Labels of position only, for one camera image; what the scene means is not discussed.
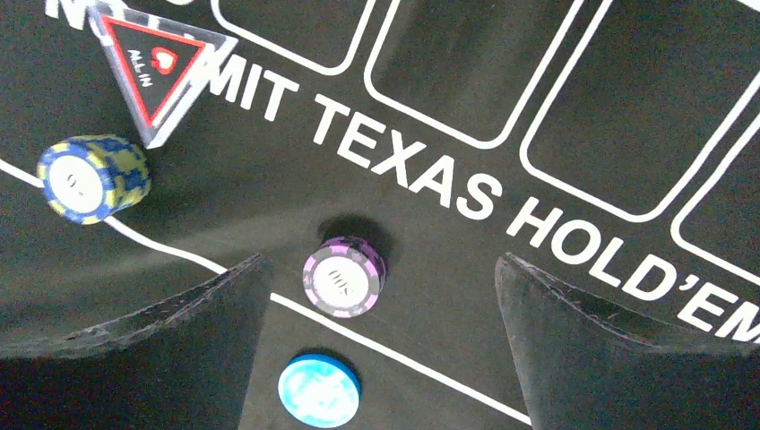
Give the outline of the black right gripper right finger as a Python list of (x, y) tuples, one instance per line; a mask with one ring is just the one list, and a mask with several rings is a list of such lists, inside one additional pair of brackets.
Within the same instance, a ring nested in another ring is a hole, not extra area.
[(758, 346), (628, 310), (514, 254), (495, 283), (534, 428), (758, 428)]

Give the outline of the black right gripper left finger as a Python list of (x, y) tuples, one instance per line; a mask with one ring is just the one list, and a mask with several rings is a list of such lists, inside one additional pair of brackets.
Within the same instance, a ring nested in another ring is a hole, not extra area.
[(237, 428), (271, 281), (255, 255), (62, 339), (2, 346), (2, 428)]

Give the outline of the blue round button chip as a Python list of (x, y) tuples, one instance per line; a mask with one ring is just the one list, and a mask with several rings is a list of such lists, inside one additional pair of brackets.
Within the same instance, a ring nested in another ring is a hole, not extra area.
[(281, 405), (299, 422), (316, 428), (343, 426), (358, 413), (361, 383), (342, 361), (324, 354), (294, 357), (278, 380)]

